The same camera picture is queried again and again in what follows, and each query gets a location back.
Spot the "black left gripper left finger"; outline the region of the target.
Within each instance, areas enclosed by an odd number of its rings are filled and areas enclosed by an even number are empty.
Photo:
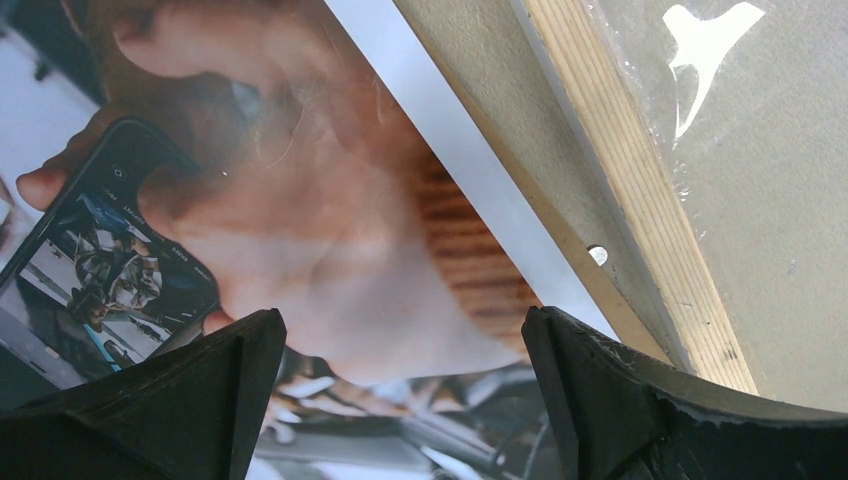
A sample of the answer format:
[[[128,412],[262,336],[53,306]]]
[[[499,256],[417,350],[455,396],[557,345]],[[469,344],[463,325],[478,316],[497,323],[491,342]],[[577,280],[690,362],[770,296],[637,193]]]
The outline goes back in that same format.
[[[286,341],[276,310],[1,416],[5,479],[242,479]]]

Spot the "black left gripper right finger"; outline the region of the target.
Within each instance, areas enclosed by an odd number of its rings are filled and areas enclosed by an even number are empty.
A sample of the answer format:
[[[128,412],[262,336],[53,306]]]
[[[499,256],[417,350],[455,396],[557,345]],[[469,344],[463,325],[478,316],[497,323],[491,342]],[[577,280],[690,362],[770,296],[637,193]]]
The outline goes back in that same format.
[[[847,417],[679,371],[555,307],[522,336],[570,479],[843,479]]]

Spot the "wooden picture frame with glass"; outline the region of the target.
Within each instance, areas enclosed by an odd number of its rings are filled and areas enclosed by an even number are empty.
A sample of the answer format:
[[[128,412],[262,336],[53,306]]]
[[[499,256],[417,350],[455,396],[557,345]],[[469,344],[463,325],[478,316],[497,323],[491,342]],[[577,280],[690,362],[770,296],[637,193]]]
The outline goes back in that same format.
[[[683,365],[847,408],[847,5],[517,1]]]

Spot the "printed photo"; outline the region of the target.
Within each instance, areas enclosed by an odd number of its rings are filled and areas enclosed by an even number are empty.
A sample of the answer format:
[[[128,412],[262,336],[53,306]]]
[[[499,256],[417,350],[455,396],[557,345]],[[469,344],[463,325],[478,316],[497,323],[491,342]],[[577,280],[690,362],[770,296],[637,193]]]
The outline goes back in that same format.
[[[323,1],[1,5],[1,403],[259,309],[251,479],[562,479],[531,287]]]

